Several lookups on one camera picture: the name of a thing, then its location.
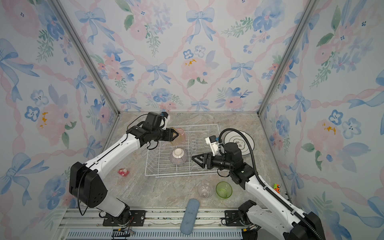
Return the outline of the pink translucent cup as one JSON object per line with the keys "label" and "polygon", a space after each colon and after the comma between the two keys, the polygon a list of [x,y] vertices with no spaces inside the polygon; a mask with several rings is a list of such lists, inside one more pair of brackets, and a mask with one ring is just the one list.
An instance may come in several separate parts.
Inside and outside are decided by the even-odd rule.
{"label": "pink translucent cup", "polygon": [[176,129],[176,131],[179,134],[179,136],[175,139],[174,143],[177,146],[183,145],[186,142],[187,135],[186,135],[184,129],[182,129],[182,128],[178,128],[178,129]]}

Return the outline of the ribbed ceramic bowl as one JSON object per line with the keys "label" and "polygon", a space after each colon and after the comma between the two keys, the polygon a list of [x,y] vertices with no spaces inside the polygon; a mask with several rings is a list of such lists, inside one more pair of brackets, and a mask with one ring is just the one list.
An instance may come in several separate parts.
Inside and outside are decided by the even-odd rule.
{"label": "ribbed ceramic bowl", "polygon": [[171,162],[175,165],[182,165],[187,161],[188,155],[182,148],[176,148],[171,154]]}

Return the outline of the clear glass cup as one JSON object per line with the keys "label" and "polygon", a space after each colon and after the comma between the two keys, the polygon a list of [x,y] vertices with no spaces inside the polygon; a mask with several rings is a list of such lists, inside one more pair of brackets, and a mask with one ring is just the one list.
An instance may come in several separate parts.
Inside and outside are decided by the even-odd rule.
{"label": "clear glass cup", "polygon": [[208,183],[198,184],[198,194],[203,199],[208,199],[213,195],[213,188]]}

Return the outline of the green translucent cup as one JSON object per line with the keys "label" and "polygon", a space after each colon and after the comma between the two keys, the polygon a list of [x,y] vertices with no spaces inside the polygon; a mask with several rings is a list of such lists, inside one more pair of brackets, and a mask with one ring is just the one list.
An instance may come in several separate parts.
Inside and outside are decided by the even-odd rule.
{"label": "green translucent cup", "polygon": [[233,194],[232,186],[227,182],[219,182],[216,185],[216,193],[222,199],[228,199]]}

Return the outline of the white plate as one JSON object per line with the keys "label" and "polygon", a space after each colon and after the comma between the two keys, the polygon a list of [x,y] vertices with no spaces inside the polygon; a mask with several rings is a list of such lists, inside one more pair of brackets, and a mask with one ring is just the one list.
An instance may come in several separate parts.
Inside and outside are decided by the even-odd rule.
{"label": "white plate", "polygon": [[234,131],[229,131],[228,133],[226,133],[224,136],[223,142],[224,142],[224,144],[236,143],[238,145],[239,149],[241,150],[242,155],[246,156],[246,155],[249,155],[255,149],[255,142],[254,142],[253,138],[248,133],[245,133],[243,131],[241,131],[241,133],[246,137],[246,139],[250,143],[250,146],[251,146],[250,148],[248,147],[244,138],[241,137],[241,135],[239,135],[238,133],[236,133]]}

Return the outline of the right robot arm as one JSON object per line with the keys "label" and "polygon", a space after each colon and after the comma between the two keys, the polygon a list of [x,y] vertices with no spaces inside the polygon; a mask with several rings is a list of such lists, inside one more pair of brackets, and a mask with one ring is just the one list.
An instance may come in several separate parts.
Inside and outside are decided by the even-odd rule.
{"label": "right robot arm", "polygon": [[254,195],[267,210],[252,201],[239,208],[245,222],[265,229],[279,240],[324,240],[320,218],[313,212],[305,213],[277,193],[249,164],[235,143],[224,145],[224,153],[215,151],[192,156],[192,161],[203,169],[228,170],[233,182]]}

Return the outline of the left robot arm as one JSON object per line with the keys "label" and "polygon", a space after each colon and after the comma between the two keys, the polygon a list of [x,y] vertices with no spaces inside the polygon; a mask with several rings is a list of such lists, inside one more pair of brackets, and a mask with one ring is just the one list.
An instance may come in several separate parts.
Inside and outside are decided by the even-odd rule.
{"label": "left robot arm", "polygon": [[133,125],[107,150],[82,164],[71,166],[69,192],[89,208],[96,208],[106,216],[118,218],[122,225],[130,220],[130,207],[109,194],[104,179],[125,157],[151,142],[172,142],[178,132],[168,128],[170,116],[149,112],[146,119]]}

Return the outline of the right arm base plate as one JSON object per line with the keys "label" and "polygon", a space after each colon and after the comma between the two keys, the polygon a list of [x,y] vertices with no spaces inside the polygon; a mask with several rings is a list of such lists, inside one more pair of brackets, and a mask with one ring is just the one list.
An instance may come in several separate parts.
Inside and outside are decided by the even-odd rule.
{"label": "right arm base plate", "polygon": [[222,225],[226,227],[247,227],[250,225],[250,221],[246,212],[241,210],[226,210],[224,211],[224,218],[222,219]]}

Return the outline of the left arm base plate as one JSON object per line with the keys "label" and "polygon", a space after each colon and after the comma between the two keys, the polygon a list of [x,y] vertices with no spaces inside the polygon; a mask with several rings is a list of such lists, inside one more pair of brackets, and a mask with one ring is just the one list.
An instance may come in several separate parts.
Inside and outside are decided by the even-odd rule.
{"label": "left arm base plate", "polygon": [[145,210],[130,210],[118,217],[105,214],[103,227],[142,227],[146,219]]}

